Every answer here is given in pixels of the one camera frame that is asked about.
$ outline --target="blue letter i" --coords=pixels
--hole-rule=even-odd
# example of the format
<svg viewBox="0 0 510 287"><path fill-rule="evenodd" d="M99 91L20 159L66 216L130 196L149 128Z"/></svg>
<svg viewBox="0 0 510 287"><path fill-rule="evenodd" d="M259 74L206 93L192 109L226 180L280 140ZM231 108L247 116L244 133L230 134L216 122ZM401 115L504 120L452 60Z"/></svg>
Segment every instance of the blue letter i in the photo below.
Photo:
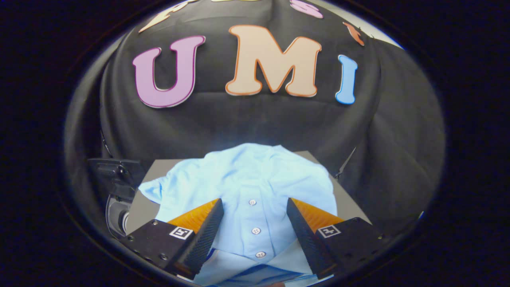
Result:
<svg viewBox="0 0 510 287"><path fill-rule="evenodd" d="M338 60L342 63L342 80L335 98L339 103L350 105L354 103L354 74L358 64L345 55L339 55Z"/></svg>

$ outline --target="letter m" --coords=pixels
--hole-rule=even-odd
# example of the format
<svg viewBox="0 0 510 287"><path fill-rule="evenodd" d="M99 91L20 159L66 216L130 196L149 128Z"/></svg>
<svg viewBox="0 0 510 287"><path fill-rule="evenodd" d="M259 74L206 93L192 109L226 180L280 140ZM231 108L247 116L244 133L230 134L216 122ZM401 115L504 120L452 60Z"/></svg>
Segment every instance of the letter m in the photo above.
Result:
<svg viewBox="0 0 510 287"><path fill-rule="evenodd" d="M273 35L265 27L236 25L229 32L237 36L237 62L234 79L225 86L231 95L252 95L262 90L256 79L257 63L271 92L280 90L292 70L292 79L285 86L288 94L297 97L313 97L315 66L321 45L305 37L297 37L282 52Z"/></svg>

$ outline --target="letter u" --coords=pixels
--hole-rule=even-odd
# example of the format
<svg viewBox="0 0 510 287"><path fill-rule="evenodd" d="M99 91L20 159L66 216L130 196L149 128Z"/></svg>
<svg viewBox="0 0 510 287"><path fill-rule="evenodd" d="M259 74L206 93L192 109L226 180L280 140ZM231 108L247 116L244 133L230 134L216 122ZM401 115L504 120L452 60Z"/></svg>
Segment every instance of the letter u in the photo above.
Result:
<svg viewBox="0 0 510 287"><path fill-rule="evenodd" d="M162 90L154 81L154 61L161 48L143 52L133 60L138 97L152 108L167 108L183 103L195 87L196 49L206 41L204 36L191 36L175 41L170 49L176 52L176 80L173 87Z"/></svg>

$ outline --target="foam letter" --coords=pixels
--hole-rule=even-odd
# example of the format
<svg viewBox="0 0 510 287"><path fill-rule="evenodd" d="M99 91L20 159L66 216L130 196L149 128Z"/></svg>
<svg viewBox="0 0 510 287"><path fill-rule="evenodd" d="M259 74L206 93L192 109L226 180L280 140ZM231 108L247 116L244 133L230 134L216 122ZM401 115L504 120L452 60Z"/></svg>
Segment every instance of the foam letter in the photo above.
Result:
<svg viewBox="0 0 510 287"><path fill-rule="evenodd" d="M338 60L342 63L342 80L335 98L342 104L350 105L354 103L354 74L358 64L345 55L339 55Z"/></svg>
<svg viewBox="0 0 510 287"><path fill-rule="evenodd" d="M145 27L141 28L138 33L142 33L143 31L149 29L150 27L168 19L168 17L170 17L170 13L173 13L173 12L177 12L179 11L180 9L184 8L184 6L186 6L188 3L191 3L191 2L195 2L197 0L187 0L187 1L184 1L182 3L179 3L177 5L174 5L173 7L171 8L168 8L166 10L164 10L163 12L159 13L158 15L156 15L156 17L154 17L150 22L149 24L145 25Z"/></svg>
<svg viewBox="0 0 510 287"><path fill-rule="evenodd" d="M364 46L365 43L360 39L361 34L358 31L356 31L356 29L351 24L348 24L346 22L342 22L342 23L347 26L347 29L349 30L349 34L351 34L351 37L354 38L354 40L356 40L356 42L358 42L358 44L360 44L361 46Z"/></svg>
<svg viewBox="0 0 510 287"><path fill-rule="evenodd" d="M298 0L290 0L290 3L290 6L299 12L303 12L319 19L324 18L324 16L322 16L319 12L319 9L313 5Z"/></svg>
<svg viewBox="0 0 510 287"><path fill-rule="evenodd" d="M176 52L176 80L173 87L161 90L154 82L154 60L161 48L143 52L133 60L136 90L140 100L153 108L173 107L184 102L195 86L196 49L206 41L204 36L191 36L175 41L170 49Z"/></svg>
<svg viewBox="0 0 510 287"><path fill-rule="evenodd" d="M293 70L292 80L285 86L288 94L313 97L315 66L321 45L314 40L297 37L282 53L273 35L265 27L236 25L228 30L237 36L237 62L234 79L225 86L231 95L251 95L262 90L262 83L255 78L257 63L264 74L271 92L277 92L287 75Z"/></svg>

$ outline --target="black cloth backdrop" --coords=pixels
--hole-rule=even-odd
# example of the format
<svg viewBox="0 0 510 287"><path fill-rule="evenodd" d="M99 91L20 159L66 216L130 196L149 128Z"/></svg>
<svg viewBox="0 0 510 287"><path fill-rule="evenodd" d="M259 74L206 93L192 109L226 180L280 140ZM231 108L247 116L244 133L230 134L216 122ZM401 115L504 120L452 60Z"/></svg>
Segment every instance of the black cloth backdrop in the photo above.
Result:
<svg viewBox="0 0 510 287"><path fill-rule="evenodd" d="M356 148L340 177L370 220L395 233L416 219L434 195L445 155L444 124L436 92L406 51L373 39L361 29L359 45L338 15L324 19L301 13L287 0L189 3L123 39L105 69L100 89L101 127L115 158L154 160L200 158L245 142L309 150L334 175ZM317 57L317 95L298 98L282 87L271 93L259 66L260 93L235 97L225 92L234 77L234 25L268 28L282 51L298 36L322 45ZM196 84L182 104L163 109L144 105L135 86L133 59L160 47L155 59L159 88L175 83L175 52L181 38L204 35L196 54ZM340 104L339 55L357 62L352 105Z"/></svg>

